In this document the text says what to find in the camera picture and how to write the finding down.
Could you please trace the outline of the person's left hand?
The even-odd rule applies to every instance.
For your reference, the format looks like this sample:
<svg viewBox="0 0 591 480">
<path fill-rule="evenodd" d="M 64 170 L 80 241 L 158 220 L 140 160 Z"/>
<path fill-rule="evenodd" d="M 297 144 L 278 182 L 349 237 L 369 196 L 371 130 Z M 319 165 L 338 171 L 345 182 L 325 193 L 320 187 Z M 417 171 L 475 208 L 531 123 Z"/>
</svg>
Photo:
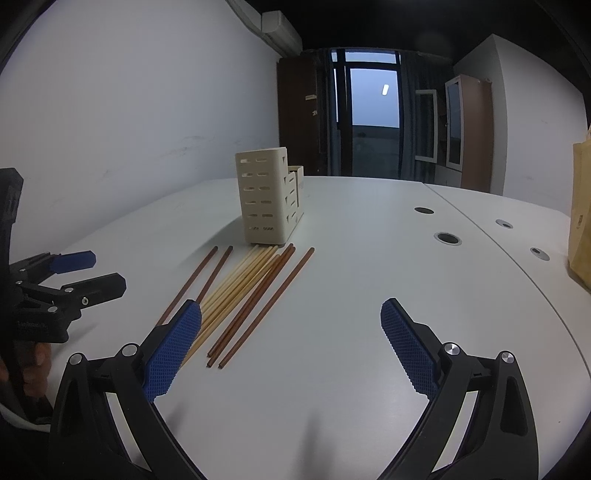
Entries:
<svg viewBox="0 0 591 480">
<path fill-rule="evenodd" d="M 47 392 L 52 365 L 49 343 L 17 342 L 16 353 L 23 375 L 23 391 L 27 397 L 39 399 Z"/>
</svg>

